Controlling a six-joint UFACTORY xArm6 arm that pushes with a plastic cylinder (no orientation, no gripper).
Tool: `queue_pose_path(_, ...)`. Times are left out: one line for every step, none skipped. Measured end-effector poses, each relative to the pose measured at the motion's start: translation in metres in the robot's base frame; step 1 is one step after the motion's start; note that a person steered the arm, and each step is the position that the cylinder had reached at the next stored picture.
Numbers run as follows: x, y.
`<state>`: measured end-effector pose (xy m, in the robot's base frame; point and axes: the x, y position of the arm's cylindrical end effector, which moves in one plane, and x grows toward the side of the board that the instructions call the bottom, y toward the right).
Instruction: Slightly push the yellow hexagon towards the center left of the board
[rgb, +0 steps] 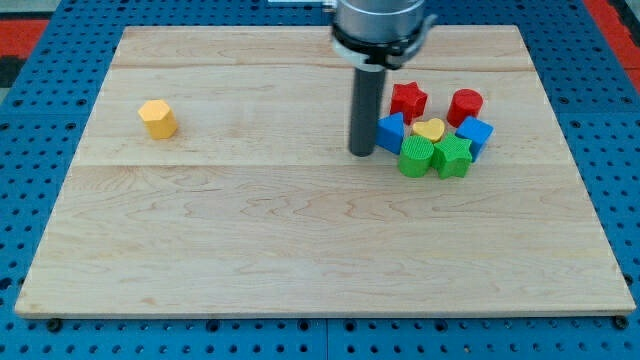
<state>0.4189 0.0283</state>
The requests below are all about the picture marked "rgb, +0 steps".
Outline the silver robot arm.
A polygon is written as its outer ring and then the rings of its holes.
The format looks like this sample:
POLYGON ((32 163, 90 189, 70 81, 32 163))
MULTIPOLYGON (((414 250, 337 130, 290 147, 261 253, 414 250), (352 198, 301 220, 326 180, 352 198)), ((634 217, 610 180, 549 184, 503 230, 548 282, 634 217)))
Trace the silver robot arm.
POLYGON ((354 68, 348 150, 366 157, 376 144, 386 73, 423 47, 437 16, 426 0, 338 0, 331 25, 334 51, 354 68))

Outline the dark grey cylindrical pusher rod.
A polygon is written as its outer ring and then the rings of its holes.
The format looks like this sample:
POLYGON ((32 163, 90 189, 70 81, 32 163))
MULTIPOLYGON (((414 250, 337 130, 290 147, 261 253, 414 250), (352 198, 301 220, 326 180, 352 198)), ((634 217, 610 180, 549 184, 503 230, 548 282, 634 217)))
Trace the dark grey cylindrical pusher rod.
POLYGON ((355 156, 366 157, 374 150, 385 81, 385 70, 354 70, 348 149, 355 156))

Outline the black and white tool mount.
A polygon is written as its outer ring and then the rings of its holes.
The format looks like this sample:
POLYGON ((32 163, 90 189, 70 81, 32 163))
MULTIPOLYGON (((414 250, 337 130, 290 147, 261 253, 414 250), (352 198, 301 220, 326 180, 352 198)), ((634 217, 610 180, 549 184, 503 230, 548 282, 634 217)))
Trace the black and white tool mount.
POLYGON ((420 52, 436 20, 437 16, 431 14, 411 34, 387 43, 358 40, 334 24, 332 46, 340 57, 358 70, 398 70, 420 52))

